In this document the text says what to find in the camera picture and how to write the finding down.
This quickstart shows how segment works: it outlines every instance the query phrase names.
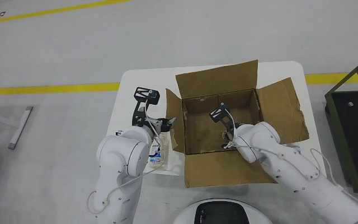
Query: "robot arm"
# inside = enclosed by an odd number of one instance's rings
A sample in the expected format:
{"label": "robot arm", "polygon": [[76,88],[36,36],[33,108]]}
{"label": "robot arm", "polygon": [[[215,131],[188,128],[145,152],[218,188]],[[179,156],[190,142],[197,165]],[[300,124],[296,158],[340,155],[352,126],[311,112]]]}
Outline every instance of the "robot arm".
{"label": "robot arm", "polygon": [[133,223],[150,146],[155,136],[169,131],[175,122],[175,118],[147,116],[149,104],[158,104],[158,91],[138,87],[134,97],[138,103],[133,126],[116,136],[107,136],[97,149],[100,178],[92,192],[94,211],[90,211],[98,223]]}
{"label": "robot arm", "polygon": [[262,168],[306,206],[323,216],[328,223],[358,222],[358,204],[339,186],[332,184],[312,162],[296,148],[280,145],[277,131],[266,122],[256,125],[235,124],[225,105],[210,113],[214,121],[226,116],[226,135],[249,163],[259,160]]}

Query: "white table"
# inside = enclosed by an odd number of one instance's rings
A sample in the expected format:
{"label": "white table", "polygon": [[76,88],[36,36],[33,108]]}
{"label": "white table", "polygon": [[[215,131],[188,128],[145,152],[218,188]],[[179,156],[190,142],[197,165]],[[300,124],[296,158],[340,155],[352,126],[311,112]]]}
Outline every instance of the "white table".
{"label": "white table", "polygon": [[[110,124],[107,130],[107,135],[114,135],[118,130],[125,130],[131,126],[133,111],[136,106],[136,100],[133,95],[135,89],[140,87],[151,88],[158,90],[161,98],[158,105],[151,105],[148,109],[148,115],[154,118],[164,118],[166,116],[166,91],[168,88],[177,96],[180,96],[178,85],[176,83],[175,75],[182,73],[189,73],[201,71],[221,66],[198,66],[198,67],[181,67],[181,68],[158,68],[158,69],[142,69],[130,70],[123,74],[120,88],[117,93],[117,98],[113,108]],[[309,139],[294,143],[301,147],[302,154],[311,162],[315,160],[310,148],[315,148],[321,152],[319,145],[318,134],[313,118],[312,107],[309,100],[306,80],[302,66],[297,62],[266,62],[258,64],[257,88],[262,88],[272,83],[284,80],[291,77],[295,87],[297,97],[300,102],[301,111],[303,112],[305,123],[309,132]],[[322,173],[326,174],[324,168],[323,158],[320,155],[316,156],[319,165],[322,168]],[[155,171],[155,174],[166,175],[184,175],[184,155],[172,150],[169,146],[169,158],[167,171]]]}

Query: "gray floor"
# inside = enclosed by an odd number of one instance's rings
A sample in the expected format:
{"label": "gray floor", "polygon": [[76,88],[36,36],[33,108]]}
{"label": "gray floor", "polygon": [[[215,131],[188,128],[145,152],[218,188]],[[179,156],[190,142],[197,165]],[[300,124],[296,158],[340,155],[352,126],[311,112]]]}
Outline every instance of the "gray floor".
{"label": "gray floor", "polygon": [[[17,15],[95,0],[3,1],[0,9]],[[294,60],[308,74],[349,72],[357,66],[357,7],[352,0],[132,0],[3,22],[0,86],[118,82],[131,69],[254,59]]]}
{"label": "gray floor", "polygon": [[[343,185],[323,110],[331,87],[308,90],[322,151]],[[116,92],[0,96],[0,112],[8,118],[19,119],[26,106],[35,107],[15,151],[6,148],[13,129],[0,129],[0,223],[96,223],[86,199],[98,178],[96,149],[115,97]],[[134,223],[171,223],[190,203],[214,197],[247,202],[274,223],[324,223],[279,185],[185,189],[183,177],[154,174],[144,178]]]}

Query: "cardboard box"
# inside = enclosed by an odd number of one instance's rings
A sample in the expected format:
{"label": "cardboard box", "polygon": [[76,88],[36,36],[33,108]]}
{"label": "cardboard box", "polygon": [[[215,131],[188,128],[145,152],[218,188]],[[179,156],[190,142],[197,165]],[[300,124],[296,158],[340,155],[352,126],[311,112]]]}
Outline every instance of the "cardboard box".
{"label": "cardboard box", "polygon": [[258,161],[249,164],[237,150],[227,151],[222,123],[209,113],[225,103],[238,123],[266,121],[281,143],[309,138],[291,78],[256,89],[258,61],[176,76],[181,99],[167,89],[167,117],[177,118],[173,150],[185,153],[185,185],[275,183]]}

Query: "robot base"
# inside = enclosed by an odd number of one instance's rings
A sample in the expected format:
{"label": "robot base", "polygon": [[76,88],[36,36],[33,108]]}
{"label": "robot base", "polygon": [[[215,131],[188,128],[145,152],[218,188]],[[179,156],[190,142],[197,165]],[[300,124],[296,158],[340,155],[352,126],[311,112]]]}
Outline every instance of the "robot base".
{"label": "robot base", "polygon": [[185,208],[173,224],[244,223],[272,224],[262,212],[254,207],[232,199],[206,199]]}

